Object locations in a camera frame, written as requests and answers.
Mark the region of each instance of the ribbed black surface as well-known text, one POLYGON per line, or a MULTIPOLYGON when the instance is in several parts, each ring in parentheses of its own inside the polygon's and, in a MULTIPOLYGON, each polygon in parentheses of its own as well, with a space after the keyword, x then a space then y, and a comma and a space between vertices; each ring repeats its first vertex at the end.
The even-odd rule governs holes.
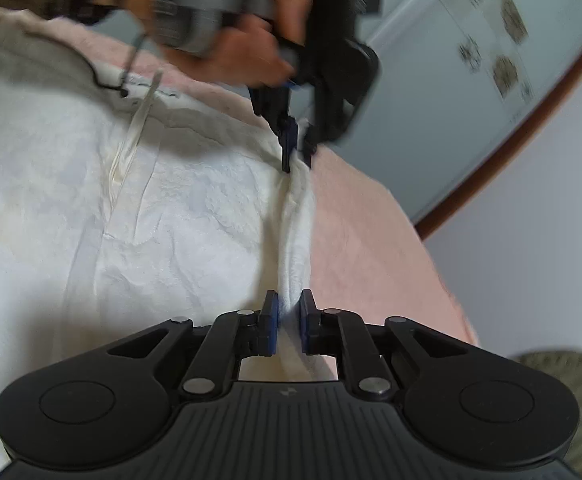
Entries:
POLYGON ((235 383, 191 404, 154 447, 87 472, 15 463, 0 480, 575 480, 564 465, 486 472, 437 456, 390 405, 358 400, 340 383, 235 383))

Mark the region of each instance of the human hand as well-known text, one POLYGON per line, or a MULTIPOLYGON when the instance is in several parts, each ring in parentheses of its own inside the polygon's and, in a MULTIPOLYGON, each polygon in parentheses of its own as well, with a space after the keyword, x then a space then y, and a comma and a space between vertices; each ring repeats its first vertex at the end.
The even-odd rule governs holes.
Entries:
MULTIPOLYGON (((274 1, 279 33, 294 43, 304 43, 311 0, 274 1)), ((142 22, 151 36, 153 0, 124 0, 124 7, 142 22)), ((204 59, 165 46, 161 50, 168 62, 199 81, 278 86, 293 74, 293 67, 279 56, 271 26, 252 15, 242 16, 236 28, 220 31, 210 55, 204 59)))

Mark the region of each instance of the white fabric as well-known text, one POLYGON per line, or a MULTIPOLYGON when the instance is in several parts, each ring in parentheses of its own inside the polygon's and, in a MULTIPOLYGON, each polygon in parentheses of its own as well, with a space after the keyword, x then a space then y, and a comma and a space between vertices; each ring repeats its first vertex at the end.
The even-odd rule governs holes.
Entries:
POLYGON ((143 80, 130 90, 97 89, 71 50, 0 25, 0 391, 173 315, 258 309, 268 288, 283 376, 327 378, 300 359, 292 313, 309 280, 308 169, 294 157, 284 175, 270 131, 143 80))

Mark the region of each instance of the pink fabric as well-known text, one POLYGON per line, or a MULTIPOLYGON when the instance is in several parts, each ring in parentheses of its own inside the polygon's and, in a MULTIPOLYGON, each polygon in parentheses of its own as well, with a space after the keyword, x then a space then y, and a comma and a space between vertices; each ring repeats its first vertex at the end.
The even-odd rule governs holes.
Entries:
MULTIPOLYGON (((123 66, 129 47, 67 20, 42 22, 20 14, 29 29, 71 44, 89 59, 123 66)), ((148 52, 133 71, 164 69, 162 85, 179 89, 245 123, 268 127, 248 100, 194 81, 148 52)), ((391 193, 321 147, 313 165, 316 218, 311 248, 311 289, 319 308, 359 313, 382 324, 405 316, 472 344, 478 343, 462 308, 450 296, 418 235, 391 193)))

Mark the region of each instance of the brown wooden trim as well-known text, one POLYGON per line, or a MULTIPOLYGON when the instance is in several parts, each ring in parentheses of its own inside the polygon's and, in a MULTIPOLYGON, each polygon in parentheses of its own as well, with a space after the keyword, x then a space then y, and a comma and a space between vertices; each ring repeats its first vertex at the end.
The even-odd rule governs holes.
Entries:
POLYGON ((561 107, 565 99, 582 80, 582 55, 533 113, 511 134, 482 165, 466 178, 433 211, 420 220, 415 228, 421 239, 429 237, 456 211, 489 184, 521 152, 527 142, 561 107))

